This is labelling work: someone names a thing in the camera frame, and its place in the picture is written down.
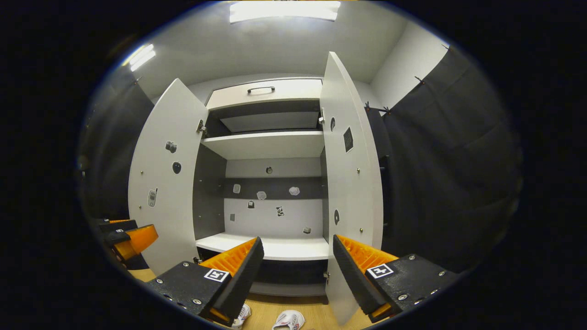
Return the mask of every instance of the wooden floor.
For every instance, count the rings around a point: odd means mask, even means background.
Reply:
[[[324,305],[321,297],[275,297],[249,294],[245,303],[251,307],[251,316],[243,324],[242,330],[270,330],[277,316],[287,309],[302,313],[306,319],[302,330],[360,330],[373,325],[369,317],[359,308],[349,322],[339,327],[330,306]]]

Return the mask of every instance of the white sneaker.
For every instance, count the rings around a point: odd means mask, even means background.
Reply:
[[[251,307],[249,307],[247,304],[244,304],[241,308],[241,312],[238,314],[238,318],[234,319],[234,322],[232,322],[232,326],[230,328],[235,330],[242,329],[242,324],[249,316],[251,316]]]
[[[303,318],[302,313],[289,309],[279,314],[271,330],[287,328],[289,330],[298,330],[305,322],[306,320]]]

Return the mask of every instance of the ceiling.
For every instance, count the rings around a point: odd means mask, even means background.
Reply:
[[[335,22],[301,17],[230,24],[229,2],[201,6],[147,40],[156,56],[134,72],[151,99],[175,78],[186,85],[254,73],[322,76],[329,51],[353,80],[370,83],[406,19],[373,2],[342,1]]]

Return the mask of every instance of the gray back panel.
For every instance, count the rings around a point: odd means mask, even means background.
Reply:
[[[234,184],[241,186],[240,193],[232,192]],[[268,200],[321,199],[321,184],[320,177],[227,178],[224,180],[224,197],[256,200],[257,192],[264,191]],[[290,194],[291,187],[299,188],[299,194]]]
[[[203,144],[200,145],[195,164],[192,202],[196,240],[224,232],[222,190],[225,173],[226,159]]]
[[[322,236],[328,241],[328,172],[326,172],[326,148],[320,154],[321,192],[322,192]]]

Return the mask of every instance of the black curtain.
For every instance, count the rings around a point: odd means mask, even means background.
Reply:
[[[519,193],[519,147],[497,93],[451,47],[389,114],[376,112],[367,113],[377,153],[389,155],[382,249],[455,272],[474,266],[506,229]]]
[[[89,105],[78,166],[85,176],[80,195],[93,218],[128,219],[130,163],[153,103],[127,67],[113,72]]]

